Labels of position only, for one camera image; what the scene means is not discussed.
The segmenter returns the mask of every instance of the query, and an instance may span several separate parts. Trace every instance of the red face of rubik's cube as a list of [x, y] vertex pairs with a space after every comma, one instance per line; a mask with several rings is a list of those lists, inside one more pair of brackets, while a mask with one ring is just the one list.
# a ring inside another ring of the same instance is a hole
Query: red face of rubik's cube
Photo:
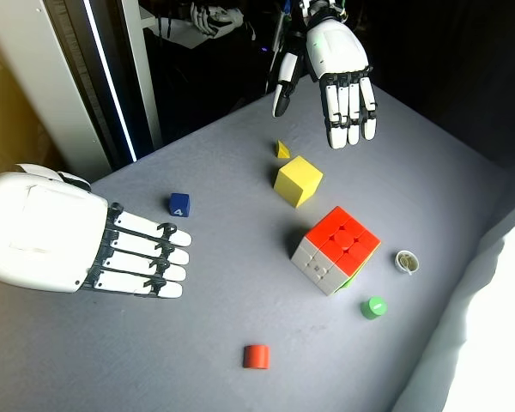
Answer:
[[380, 241], [339, 206], [303, 238], [292, 262], [325, 294], [347, 287]]

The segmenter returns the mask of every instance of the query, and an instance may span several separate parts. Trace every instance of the green cap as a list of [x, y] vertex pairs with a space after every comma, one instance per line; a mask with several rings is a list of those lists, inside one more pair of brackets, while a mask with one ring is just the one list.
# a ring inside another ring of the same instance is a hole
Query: green cap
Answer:
[[373, 296], [367, 302], [363, 302], [360, 306], [362, 314], [368, 319], [375, 319], [387, 312], [387, 304], [385, 300], [379, 296]]

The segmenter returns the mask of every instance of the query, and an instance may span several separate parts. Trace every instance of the white curtain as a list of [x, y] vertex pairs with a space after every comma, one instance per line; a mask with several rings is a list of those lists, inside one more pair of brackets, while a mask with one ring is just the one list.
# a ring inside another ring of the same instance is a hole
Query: white curtain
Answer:
[[481, 240], [394, 412], [515, 410], [515, 210]]

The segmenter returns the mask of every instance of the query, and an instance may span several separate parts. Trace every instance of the small white cup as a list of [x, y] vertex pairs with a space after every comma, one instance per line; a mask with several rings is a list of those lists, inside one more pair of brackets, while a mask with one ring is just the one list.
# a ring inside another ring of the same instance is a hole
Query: small white cup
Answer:
[[412, 276], [420, 268], [420, 261], [411, 251], [400, 251], [395, 256], [395, 266]]

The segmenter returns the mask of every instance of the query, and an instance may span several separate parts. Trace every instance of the light strip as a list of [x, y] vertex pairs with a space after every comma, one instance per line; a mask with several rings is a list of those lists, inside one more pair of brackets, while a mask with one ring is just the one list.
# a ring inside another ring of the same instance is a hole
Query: light strip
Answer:
[[94, 12], [92, 11], [92, 6], [90, 5], [89, 0], [84, 0], [84, 7], [86, 8], [86, 14], [88, 15], [89, 25], [92, 28], [92, 33], [94, 34], [95, 44], [97, 45], [97, 52], [100, 54], [101, 64], [103, 65], [103, 70], [105, 71], [106, 82], [109, 83], [112, 100], [114, 101], [114, 106], [117, 109], [118, 118], [120, 119], [120, 124], [122, 125], [124, 138], [126, 139], [126, 143], [128, 143], [131, 159], [133, 161], [137, 161], [136, 152], [134, 151], [134, 147], [131, 144], [130, 133], [128, 132], [128, 127], [126, 126], [126, 121], [124, 120], [124, 114], [122, 114], [120, 102], [118, 101], [117, 90], [114, 88], [114, 83], [112, 82], [111, 71], [109, 70], [109, 64], [106, 62], [105, 52], [103, 51], [103, 45], [101, 44], [100, 33], [97, 31]]

